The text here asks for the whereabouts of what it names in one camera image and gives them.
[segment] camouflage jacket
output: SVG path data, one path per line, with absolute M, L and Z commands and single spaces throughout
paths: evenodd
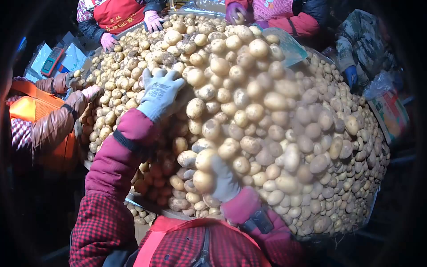
M 341 71 L 356 66 L 361 86 L 366 86 L 380 70 L 397 66 L 395 56 L 381 36 L 377 18 L 360 9 L 354 10 L 338 27 L 336 50 Z

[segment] pile of potatoes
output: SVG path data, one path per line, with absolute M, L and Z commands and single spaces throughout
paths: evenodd
M 127 201 L 125 201 L 123 204 L 126 205 L 128 210 L 130 210 L 130 212 L 134 216 L 134 221 L 136 224 L 140 224 L 140 225 L 148 224 L 149 226 L 151 226 L 154 219 L 156 218 L 155 213 L 146 211 L 140 206 L 133 205 L 132 203 L 129 203 Z
M 165 20 L 164 30 L 129 32 L 94 60 L 88 82 L 105 94 L 84 126 L 88 159 L 139 104 L 142 70 L 177 70 L 194 98 L 161 122 L 132 190 L 187 216 L 223 219 L 211 196 L 210 159 L 219 155 L 299 236 L 363 222 L 390 153 L 365 98 L 350 93 L 335 65 L 308 52 L 295 72 L 283 68 L 277 36 L 254 26 L 194 14 Z

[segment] pink glove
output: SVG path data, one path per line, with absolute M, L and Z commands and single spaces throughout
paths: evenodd
M 101 45 L 104 48 L 105 52 L 108 53 L 108 51 L 113 52 L 114 51 L 114 45 L 118 44 L 117 40 L 116 40 L 116 36 L 105 32 L 102 36 L 101 36 Z
M 82 94 L 88 102 L 92 102 L 101 94 L 101 88 L 97 85 L 89 86 L 82 91 Z
M 148 32 L 156 32 L 161 31 L 163 29 L 160 21 L 162 20 L 161 17 L 157 14 L 157 11 L 149 10 L 144 13 L 144 24 L 145 24 L 145 30 Z

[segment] gray work glove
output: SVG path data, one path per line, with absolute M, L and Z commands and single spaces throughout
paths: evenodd
M 67 73 L 67 75 L 65 76 L 65 86 L 67 88 L 72 88 L 74 89 L 74 91 L 77 90 L 83 90 L 83 86 L 79 84 L 79 81 L 82 79 L 80 76 L 77 78 L 74 78 L 74 72 L 75 71 L 70 71 L 69 73 Z
M 185 80 L 179 78 L 179 72 L 167 72 L 161 69 L 154 76 L 148 68 L 142 73 L 145 94 L 137 110 L 144 113 L 152 122 L 157 123 L 162 117 L 171 114 L 177 94 L 185 85 Z
M 218 156 L 212 156 L 212 171 L 216 176 L 216 186 L 212 196 L 221 202 L 232 200 L 242 188 L 227 164 Z

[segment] blue glove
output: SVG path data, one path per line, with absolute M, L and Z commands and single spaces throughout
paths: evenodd
M 211 166 L 216 176 L 216 186 L 212 196 L 221 202 L 232 200 L 242 190 L 238 180 L 219 156 L 212 156 Z
M 163 116 L 167 116 L 168 108 L 175 102 L 176 95 L 185 85 L 185 80 L 178 79 L 180 76 L 178 71 L 167 72 L 165 69 L 157 71 L 153 77 L 146 68 L 142 76 L 145 94 L 137 110 L 157 123 Z
M 345 76 L 348 80 L 348 86 L 350 86 L 350 89 L 353 87 L 353 85 L 357 84 L 357 72 L 356 72 L 356 66 L 352 65 L 345 69 L 344 71 Z

